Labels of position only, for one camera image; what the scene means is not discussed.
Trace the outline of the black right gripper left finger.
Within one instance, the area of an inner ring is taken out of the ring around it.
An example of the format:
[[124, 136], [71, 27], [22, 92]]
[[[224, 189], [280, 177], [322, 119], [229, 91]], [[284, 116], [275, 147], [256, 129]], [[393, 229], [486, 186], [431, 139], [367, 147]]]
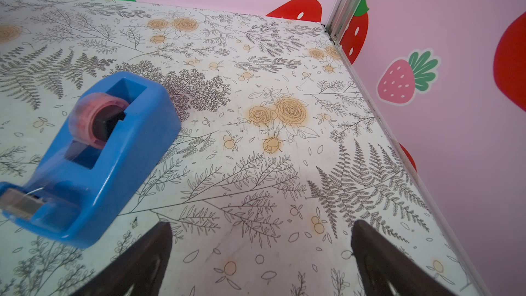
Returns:
[[173, 246], [171, 226], [159, 222], [74, 295], [158, 295]]

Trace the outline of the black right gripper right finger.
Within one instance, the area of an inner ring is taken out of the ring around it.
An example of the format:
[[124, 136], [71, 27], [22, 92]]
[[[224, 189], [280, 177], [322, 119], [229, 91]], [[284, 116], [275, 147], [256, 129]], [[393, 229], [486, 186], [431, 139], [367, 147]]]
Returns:
[[364, 220], [351, 229], [358, 271], [366, 295], [452, 295]]

